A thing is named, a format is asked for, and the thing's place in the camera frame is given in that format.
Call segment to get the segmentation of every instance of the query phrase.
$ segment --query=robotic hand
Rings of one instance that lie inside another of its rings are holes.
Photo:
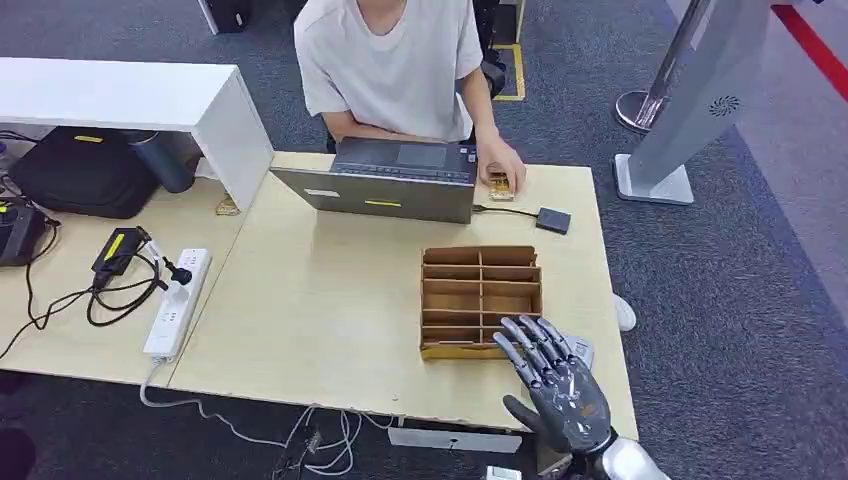
[[[503,402],[509,413],[554,450],[571,453],[572,473],[599,480],[668,480],[638,443],[615,433],[604,393],[562,333],[544,318],[534,321],[522,315],[518,321],[528,333],[509,318],[501,319],[501,324],[526,359],[501,333],[494,339],[527,386],[538,413],[506,395]]]

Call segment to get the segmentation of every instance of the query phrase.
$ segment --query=person's hand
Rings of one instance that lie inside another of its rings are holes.
[[[524,185],[527,167],[518,153],[503,141],[498,131],[481,130],[477,135],[477,169],[480,179],[489,185],[490,175],[503,172],[509,180],[509,191],[517,193]]]
[[[583,454],[603,446],[613,435],[609,404],[592,372],[572,354],[565,337],[550,322],[525,315],[519,322],[526,334],[509,318],[501,319],[526,358],[500,332],[494,339],[527,386],[539,413],[512,395],[503,398],[506,409],[556,451]]]

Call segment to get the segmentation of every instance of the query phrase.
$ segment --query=laptop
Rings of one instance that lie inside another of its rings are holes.
[[[330,171],[272,167],[317,210],[470,223],[473,146],[346,138]]]

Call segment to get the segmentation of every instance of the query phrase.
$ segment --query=floor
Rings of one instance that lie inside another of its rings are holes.
[[[682,18],[689,1],[667,1]],[[848,0],[803,2],[798,11],[848,64]],[[842,182],[848,180],[848,103],[774,15],[758,82],[737,129],[828,294],[848,319],[848,190]]]
[[[831,44],[845,41],[844,5],[810,5],[827,12],[816,25],[831,25]],[[276,148],[322,148],[278,3],[263,4],[247,32],[219,37],[208,35],[193,2],[0,0],[0,11],[0,55],[236,63]],[[785,90],[767,83],[739,127],[690,161],[696,203],[620,201],[609,162],[639,139],[612,120],[610,107],[652,79],[674,11],[663,0],[528,2],[527,99],[496,105],[501,131],[528,162],[593,168],[613,284],[641,319],[622,337],[641,442],[669,476],[844,479],[848,333],[839,282],[848,257],[840,250],[844,215],[833,204],[844,212],[837,188],[845,162],[837,160],[846,151],[838,136],[845,105],[828,98],[827,85],[801,68],[803,57],[775,29],[765,69]],[[801,111],[816,116],[789,120]],[[0,401],[0,412],[36,441],[33,479],[269,475],[278,452],[240,442],[188,408],[144,409],[136,393],[33,376]],[[299,413],[208,401],[255,435],[279,436]],[[331,417],[320,425],[337,432]],[[528,446],[484,455],[390,448],[370,427],[364,435],[345,478],[470,480],[486,464],[532,470]]]

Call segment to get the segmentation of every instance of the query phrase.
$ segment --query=white t-shirt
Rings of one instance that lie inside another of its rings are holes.
[[[448,142],[471,134],[456,86],[483,60],[471,0],[406,0],[382,36],[356,0],[309,0],[294,31],[311,115],[350,110],[359,123]]]

